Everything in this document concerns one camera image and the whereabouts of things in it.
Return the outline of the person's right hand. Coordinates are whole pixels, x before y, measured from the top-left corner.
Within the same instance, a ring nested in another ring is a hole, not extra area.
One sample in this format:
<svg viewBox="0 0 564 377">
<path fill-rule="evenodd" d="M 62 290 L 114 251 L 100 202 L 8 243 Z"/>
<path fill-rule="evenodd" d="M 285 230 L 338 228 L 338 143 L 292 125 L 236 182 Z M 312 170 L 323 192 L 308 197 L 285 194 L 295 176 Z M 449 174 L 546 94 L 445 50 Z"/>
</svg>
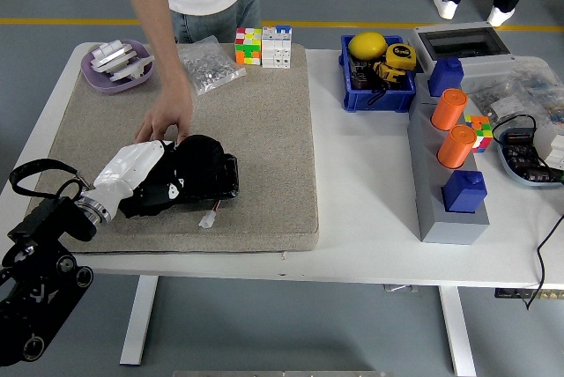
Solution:
<svg viewBox="0 0 564 377">
<path fill-rule="evenodd" d="M 176 143 L 188 135 L 193 114 L 192 85 L 186 79 L 165 82 L 160 95 L 147 111 L 135 133 L 135 142 L 163 140 L 171 126 L 177 129 Z"/>
</svg>

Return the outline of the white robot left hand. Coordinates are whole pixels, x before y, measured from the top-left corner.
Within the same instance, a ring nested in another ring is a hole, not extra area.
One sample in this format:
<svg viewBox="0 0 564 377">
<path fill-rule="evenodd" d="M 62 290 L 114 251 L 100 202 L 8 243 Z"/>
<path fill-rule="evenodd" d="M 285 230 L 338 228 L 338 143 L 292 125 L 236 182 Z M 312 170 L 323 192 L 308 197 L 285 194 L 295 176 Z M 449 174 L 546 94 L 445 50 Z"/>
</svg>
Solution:
<svg viewBox="0 0 564 377">
<path fill-rule="evenodd" d="M 109 223 L 116 215 L 119 203 L 133 196 L 134 190 L 165 154 L 175 148 L 172 141 L 156 140 L 124 146 L 108 162 L 93 182 L 93 189 L 83 194 L 100 216 L 101 223 Z"/>
</svg>

